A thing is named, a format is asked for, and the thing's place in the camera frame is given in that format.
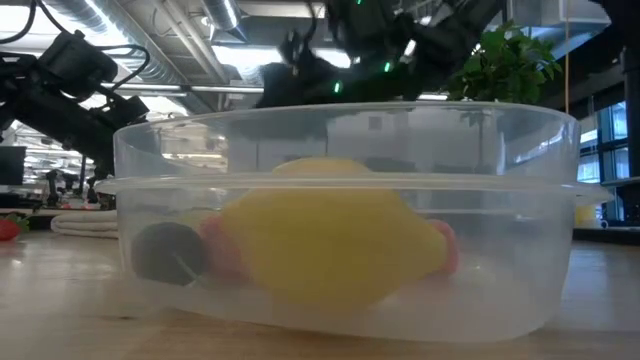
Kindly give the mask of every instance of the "red object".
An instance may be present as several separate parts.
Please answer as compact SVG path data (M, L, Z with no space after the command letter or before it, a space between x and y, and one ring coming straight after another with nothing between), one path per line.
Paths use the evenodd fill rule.
M215 215L200 225L200 237L204 240L209 262L214 274L229 280L247 279L248 270L240 258L240 250L220 226L220 217Z
M20 227L11 220L0 219L0 241L11 241L20 234Z
M456 233L451 226L444 221L430 219L427 220L433 225L447 241L447 261L442 267L442 271L446 274L453 274L458 269L458 247L456 246Z

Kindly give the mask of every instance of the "yellow object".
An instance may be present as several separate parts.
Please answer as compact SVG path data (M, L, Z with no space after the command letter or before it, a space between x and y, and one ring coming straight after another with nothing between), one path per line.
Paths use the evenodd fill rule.
M351 160L306 158L274 173L363 173ZM256 189L221 213L253 279L276 297L355 310L445 263L443 235L392 190Z

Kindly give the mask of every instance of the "lemon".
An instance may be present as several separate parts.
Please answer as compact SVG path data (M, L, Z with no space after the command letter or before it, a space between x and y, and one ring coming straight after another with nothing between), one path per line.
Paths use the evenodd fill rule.
M351 160L306 158L275 173L363 173ZM221 224L251 277L274 297L356 310L443 267L446 241L387 189L255 189Z

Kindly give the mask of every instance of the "table surface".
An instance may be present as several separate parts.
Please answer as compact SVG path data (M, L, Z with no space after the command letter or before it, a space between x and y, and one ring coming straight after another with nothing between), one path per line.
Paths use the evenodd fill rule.
M147 304L118 243L33 233L0 245L0 359L638 359L640 247L575 243L558 314L512 341L321 335Z

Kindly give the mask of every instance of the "clear plastic container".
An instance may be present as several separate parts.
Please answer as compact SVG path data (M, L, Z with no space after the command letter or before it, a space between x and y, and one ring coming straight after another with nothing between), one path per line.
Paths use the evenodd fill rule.
M117 193L126 272L156 303L495 341L552 316L574 209L609 198L575 182L579 130L498 103L218 113L120 130L116 179L98 191Z

